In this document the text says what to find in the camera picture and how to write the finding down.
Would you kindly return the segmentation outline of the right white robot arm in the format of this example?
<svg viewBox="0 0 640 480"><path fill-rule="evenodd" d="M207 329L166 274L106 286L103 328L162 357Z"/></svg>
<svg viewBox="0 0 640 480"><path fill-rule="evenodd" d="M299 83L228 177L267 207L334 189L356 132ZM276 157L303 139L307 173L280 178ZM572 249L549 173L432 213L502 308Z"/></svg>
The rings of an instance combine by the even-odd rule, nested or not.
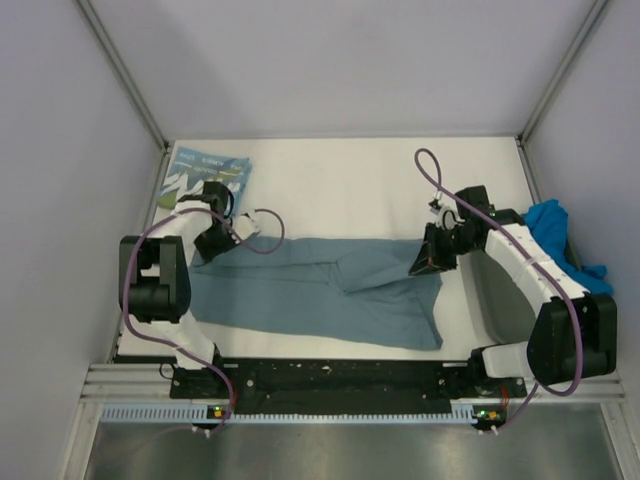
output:
<svg viewBox="0 0 640 480"><path fill-rule="evenodd" d="M451 271L459 257L482 252L511 280L534 315L527 340L471 354L469 388L487 396L504 378L524 377L545 387L565 382L573 392L582 379L612 373L617 363L612 295L569 276L538 243L524 217L513 209L496 209L484 186L459 191L456 204L451 221L441 209L440 218L426 224L410 275Z"/></svg>

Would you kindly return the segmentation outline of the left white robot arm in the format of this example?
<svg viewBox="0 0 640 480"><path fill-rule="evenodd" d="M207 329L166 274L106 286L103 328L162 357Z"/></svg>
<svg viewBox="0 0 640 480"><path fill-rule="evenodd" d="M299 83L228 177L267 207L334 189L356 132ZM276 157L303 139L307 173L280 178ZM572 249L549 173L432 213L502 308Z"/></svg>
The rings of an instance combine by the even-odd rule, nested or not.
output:
<svg viewBox="0 0 640 480"><path fill-rule="evenodd" d="M193 260L208 263L237 246L223 225L231 220L234 196L220 182L182 196L165 222L143 239L128 235L119 243L119 301L128 303L128 319L150 325L156 337L146 339L174 350L177 364L194 371L192 384L205 396L226 387L225 370L213 362L215 344L207 339L189 311Z"/></svg>

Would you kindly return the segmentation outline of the grey-blue t shirt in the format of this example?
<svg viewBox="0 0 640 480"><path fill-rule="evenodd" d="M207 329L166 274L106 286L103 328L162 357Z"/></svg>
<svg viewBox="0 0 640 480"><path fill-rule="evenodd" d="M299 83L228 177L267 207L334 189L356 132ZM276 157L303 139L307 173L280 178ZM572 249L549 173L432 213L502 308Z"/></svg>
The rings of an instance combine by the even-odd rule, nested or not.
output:
<svg viewBox="0 0 640 480"><path fill-rule="evenodd" d="M190 270L199 322L419 351L442 345L437 275L412 276L418 240L256 238Z"/></svg>

